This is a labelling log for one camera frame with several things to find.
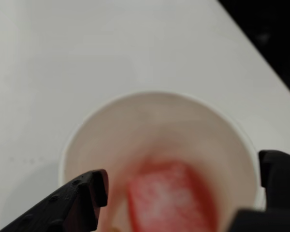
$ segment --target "white paper cup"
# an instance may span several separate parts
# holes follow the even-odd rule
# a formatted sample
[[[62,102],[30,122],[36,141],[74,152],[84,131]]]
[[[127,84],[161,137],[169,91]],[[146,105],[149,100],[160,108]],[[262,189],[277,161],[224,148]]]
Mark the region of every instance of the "white paper cup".
[[[264,207],[257,152],[243,131],[209,104],[172,93],[128,95],[94,113],[69,141],[59,183],[105,169],[109,204],[97,231],[129,232],[124,186],[145,159],[181,160],[201,173],[214,195],[219,231],[238,208]]]

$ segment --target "red object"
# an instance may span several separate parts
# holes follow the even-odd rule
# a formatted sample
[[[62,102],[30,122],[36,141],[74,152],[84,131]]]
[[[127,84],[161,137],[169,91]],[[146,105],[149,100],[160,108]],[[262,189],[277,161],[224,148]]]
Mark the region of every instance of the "red object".
[[[182,163],[140,174],[128,184],[134,232],[214,232],[216,211],[202,178]]]

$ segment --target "white tabletop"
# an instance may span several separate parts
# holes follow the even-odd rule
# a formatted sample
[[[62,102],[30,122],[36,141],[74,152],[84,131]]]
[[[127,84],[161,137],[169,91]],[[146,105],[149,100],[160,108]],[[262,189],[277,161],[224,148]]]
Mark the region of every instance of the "white tabletop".
[[[200,97],[290,153],[290,93],[215,0],[0,0],[0,228],[56,189],[90,112],[139,90]]]

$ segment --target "cup rim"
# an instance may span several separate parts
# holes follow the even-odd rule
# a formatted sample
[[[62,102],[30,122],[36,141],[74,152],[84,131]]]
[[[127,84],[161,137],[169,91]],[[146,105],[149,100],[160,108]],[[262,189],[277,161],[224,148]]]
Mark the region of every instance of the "cup rim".
[[[219,107],[216,105],[213,105],[212,103],[209,103],[199,97],[195,97],[194,95],[191,94],[183,94],[183,93],[177,93],[177,92],[170,92],[170,91],[163,91],[163,90],[148,90],[148,91],[133,91],[130,93],[125,93],[121,94],[119,96],[116,96],[115,98],[112,98],[111,100],[108,100],[104,104],[100,104],[96,109],[91,111],[89,115],[85,117],[85,120],[83,120],[80,124],[78,124],[71,135],[69,136],[63,152],[60,155],[59,158],[59,169],[58,169],[58,185],[61,187],[66,183],[64,179],[64,173],[65,173],[65,166],[67,162],[67,156],[68,152],[71,148],[71,145],[73,144],[73,141],[75,138],[78,136],[78,134],[82,131],[82,129],[86,126],[86,124],[101,110],[107,108],[108,106],[114,104],[117,101],[127,99],[133,96],[137,95],[149,95],[149,94],[165,94],[165,95],[175,95],[179,97],[183,97],[187,100],[194,101],[204,107],[207,107],[209,110],[211,110],[214,114],[218,115],[221,117],[239,136],[240,140],[243,143],[244,148],[247,150],[249,153],[250,159],[252,161],[252,165],[254,167],[254,171],[256,174],[256,184],[257,184],[257,192],[256,192],[256,197],[255,201],[253,204],[253,207],[256,209],[264,209],[266,205],[266,198],[265,198],[265,191],[264,188],[261,186],[261,173],[260,173],[260,168],[259,168],[259,161],[258,161],[258,152],[256,148],[253,145],[253,142],[250,140],[249,136],[246,134],[244,129],[239,125],[239,123],[224,113],[223,110],[221,110]]]

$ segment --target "white table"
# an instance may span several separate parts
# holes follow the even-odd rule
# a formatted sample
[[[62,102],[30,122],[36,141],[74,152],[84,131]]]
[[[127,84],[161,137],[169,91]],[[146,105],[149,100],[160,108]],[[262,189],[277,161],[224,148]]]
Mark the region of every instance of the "white table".
[[[0,228],[55,190],[83,119],[138,90],[200,97],[290,153],[290,93],[215,0],[0,0]]]

